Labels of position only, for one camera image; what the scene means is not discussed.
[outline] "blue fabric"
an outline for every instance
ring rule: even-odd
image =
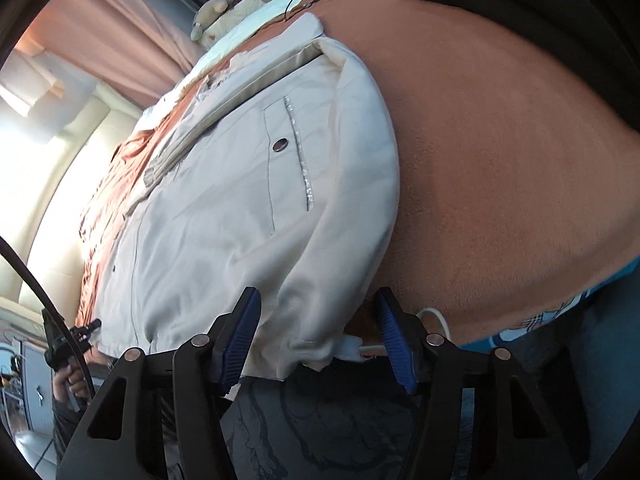
[[[486,339],[481,339],[478,341],[474,341],[472,343],[468,343],[466,345],[461,346],[461,348],[465,350],[471,350],[473,352],[482,352],[489,353],[493,348],[498,346],[503,346],[506,342],[513,341],[515,338],[525,335],[532,330],[535,330],[541,325],[544,325],[548,322],[553,321],[558,316],[561,316],[565,312],[571,310],[575,305],[577,305],[580,301],[585,298],[588,298],[594,292],[600,290],[603,286],[609,285],[609,283],[616,282],[622,278],[626,278],[630,276],[638,267],[638,263],[640,263],[640,256],[638,256],[635,260],[626,264],[625,267],[620,269],[611,277],[607,278],[605,281],[597,284],[596,286],[585,290],[580,296],[576,296],[573,300],[566,305],[561,305],[554,312],[543,312],[538,316],[532,318],[531,320],[527,320],[521,323],[522,327],[516,330],[505,330],[503,332],[497,333],[488,337]]]
[[[589,421],[591,457],[582,476],[606,464],[640,410],[640,267],[617,280],[584,313],[568,341]]]

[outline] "orange blanket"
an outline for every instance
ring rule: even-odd
[[[396,130],[398,220],[372,290],[391,286],[409,312],[439,308],[462,343],[556,309],[640,254],[640,135],[551,55],[421,0],[308,11],[367,65]],[[373,338],[367,323],[350,331]]]
[[[154,149],[180,120],[194,94],[195,89],[191,89],[155,130],[135,132],[118,145],[107,175],[100,181],[98,189],[82,212],[80,238],[86,254],[76,326],[87,324],[93,319],[100,277],[122,227],[133,187],[145,171]]]

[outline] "screw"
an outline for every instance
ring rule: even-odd
[[[126,352],[124,352],[124,360],[125,361],[135,361],[142,355],[142,352],[137,348],[129,348]]]
[[[194,346],[204,346],[210,341],[207,334],[198,334],[191,338],[191,344]]]
[[[509,352],[506,348],[496,348],[494,351],[494,355],[500,359],[500,361],[508,361],[511,359],[511,352]]]
[[[440,346],[444,343],[444,338],[440,334],[429,334],[427,336],[427,343],[431,346]]]

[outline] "pink curtain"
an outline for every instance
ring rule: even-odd
[[[204,53],[143,0],[51,0],[17,47],[34,41],[143,108]]]

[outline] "jacket pocket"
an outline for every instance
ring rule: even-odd
[[[278,231],[308,211],[310,182],[300,134],[286,96],[264,109],[264,123],[269,136],[267,174],[271,214],[273,229]]]

